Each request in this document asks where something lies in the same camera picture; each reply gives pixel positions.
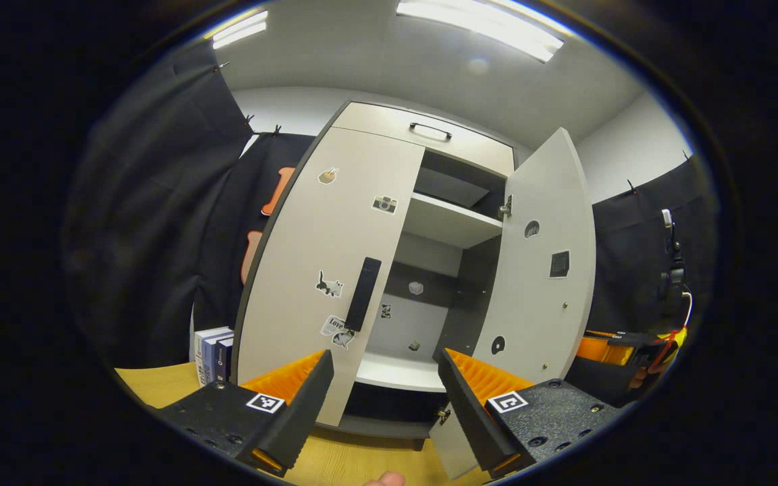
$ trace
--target drawer handle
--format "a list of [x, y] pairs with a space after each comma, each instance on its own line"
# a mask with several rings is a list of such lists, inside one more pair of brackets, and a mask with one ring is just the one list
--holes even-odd
[[350, 308], [346, 312], [345, 328], [355, 332], [362, 330], [368, 302], [371, 302], [371, 293], [374, 292], [374, 284], [377, 283], [380, 263], [379, 259], [365, 257], [362, 270], [359, 272], [359, 280], [356, 282], [356, 290], [353, 290], [353, 298], [350, 299]]
[[413, 130], [413, 129], [414, 129], [414, 128], [416, 128], [417, 126], [423, 126], [423, 127], [425, 127], [425, 128], [429, 128], [429, 129], [432, 129], [432, 130], [437, 130], [438, 132], [443, 132], [443, 133], [445, 133], [445, 134], [446, 134], [446, 139], [447, 139], [447, 140], [448, 140], [448, 139], [450, 139], [450, 138], [452, 138], [452, 134], [451, 134], [450, 132], [446, 132], [446, 130], [441, 130], [441, 129], [439, 129], [439, 128], [436, 128], [436, 127], [433, 127], [433, 126], [427, 126], [427, 124], [421, 124], [421, 123], [416, 123], [416, 122], [411, 122], [411, 123], [410, 123], [410, 129], [411, 129], [411, 130]]

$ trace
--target book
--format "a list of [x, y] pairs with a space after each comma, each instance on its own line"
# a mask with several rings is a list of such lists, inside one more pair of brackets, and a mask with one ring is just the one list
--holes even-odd
[[222, 339], [232, 338], [232, 330], [229, 328], [222, 329], [223, 331], [220, 334], [203, 338], [203, 376], [204, 379], [206, 379], [206, 385], [215, 381], [213, 363], [213, 348], [215, 343]]
[[203, 340], [206, 338], [212, 338], [214, 335], [224, 334], [231, 332], [229, 328], [217, 328], [206, 329], [194, 332], [194, 363], [197, 366], [197, 379], [200, 381], [200, 386], [208, 383], [208, 375], [204, 375], [203, 370]]
[[215, 343], [214, 370], [215, 379], [230, 380], [230, 357], [232, 356], [232, 338], [222, 339]]

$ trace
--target cabinet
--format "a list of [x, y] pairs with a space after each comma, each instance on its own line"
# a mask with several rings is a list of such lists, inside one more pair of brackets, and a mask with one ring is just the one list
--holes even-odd
[[[235, 381], [330, 348], [334, 379], [318, 425], [430, 436], [450, 477], [474, 467], [455, 416], [434, 417], [447, 403], [435, 350], [534, 382], [563, 378], [592, 299], [593, 216], [570, 136], [558, 129], [515, 166], [512, 147], [450, 120], [346, 104], [257, 247]], [[366, 258], [380, 268], [355, 304]], [[347, 342], [337, 328], [352, 304], [364, 320]], [[369, 405], [383, 393], [394, 410], [383, 399]]]

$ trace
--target ceiling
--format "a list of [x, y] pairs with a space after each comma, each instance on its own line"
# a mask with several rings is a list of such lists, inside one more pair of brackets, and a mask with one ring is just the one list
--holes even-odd
[[395, 15], [398, 0], [275, 0], [265, 32], [217, 51], [231, 90], [320, 86], [407, 99], [539, 147], [558, 127], [575, 142], [642, 93], [586, 41], [543, 64], [460, 28]]

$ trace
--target white shelf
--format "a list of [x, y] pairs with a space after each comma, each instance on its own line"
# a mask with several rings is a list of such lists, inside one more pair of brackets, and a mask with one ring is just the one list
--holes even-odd
[[469, 248], [502, 233], [503, 223], [474, 213], [466, 207], [413, 193], [403, 231], [448, 245]]
[[355, 381], [414, 392], [445, 393], [446, 391], [438, 376], [438, 363], [402, 360], [383, 354], [368, 353], [368, 351], [365, 351], [362, 356]]

